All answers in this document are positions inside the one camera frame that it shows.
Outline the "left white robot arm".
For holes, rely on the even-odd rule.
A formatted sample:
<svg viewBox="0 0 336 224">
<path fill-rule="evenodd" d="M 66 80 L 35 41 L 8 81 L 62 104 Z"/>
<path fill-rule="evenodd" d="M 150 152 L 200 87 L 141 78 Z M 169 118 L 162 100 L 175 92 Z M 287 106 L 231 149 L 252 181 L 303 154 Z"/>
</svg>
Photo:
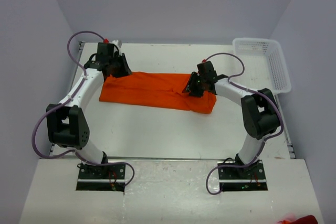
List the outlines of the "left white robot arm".
<svg viewBox="0 0 336 224">
<path fill-rule="evenodd" d="M 119 40 L 98 43 L 97 52 L 84 64 L 84 72 L 70 93 L 59 104 L 50 104 L 46 110 L 49 141 L 73 151 L 79 159 L 91 165 L 90 171 L 97 178 L 108 175 L 108 159 L 90 139 L 85 110 L 108 77 L 121 78 L 132 74 L 121 45 Z"/>
</svg>

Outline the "orange t shirt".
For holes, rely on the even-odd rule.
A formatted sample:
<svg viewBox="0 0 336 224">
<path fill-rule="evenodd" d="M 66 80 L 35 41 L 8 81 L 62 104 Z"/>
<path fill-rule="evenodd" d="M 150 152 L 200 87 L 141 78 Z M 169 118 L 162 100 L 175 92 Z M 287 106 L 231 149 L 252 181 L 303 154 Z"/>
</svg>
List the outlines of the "orange t shirt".
<svg viewBox="0 0 336 224">
<path fill-rule="evenodd" d="M 108 77 L 102 86 L 99 101 L 210 114 L 216 96 L 204 92 L 193 97 L 183 92 L 190 75 L 187 73 L 134 72 L 122 78 Z"/>
</svg>

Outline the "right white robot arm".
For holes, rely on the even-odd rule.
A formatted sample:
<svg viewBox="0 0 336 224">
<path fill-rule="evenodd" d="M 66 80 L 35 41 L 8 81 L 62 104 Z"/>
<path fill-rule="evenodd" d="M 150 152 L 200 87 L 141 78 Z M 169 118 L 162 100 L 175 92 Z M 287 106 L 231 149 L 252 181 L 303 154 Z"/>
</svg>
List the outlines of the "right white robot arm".
<svg viewBox="0 0 336 224">
<path fill-rule="evenodd" d="M 231 82 L 228 76 L 218 75 L 210 61 L 197 65 L 183 89 L 193 97 L 202 97 L 205 92 L 227 98 L 241 107 L 243 125 L 247 133 L 241 150 L 236 155 L 234 172 L 239 178 L 246 178 L 253 172 L 252 164 L 270 138 L 284 130 L 284 123 L 271 90 L 253 90 Z"/>
</svg>

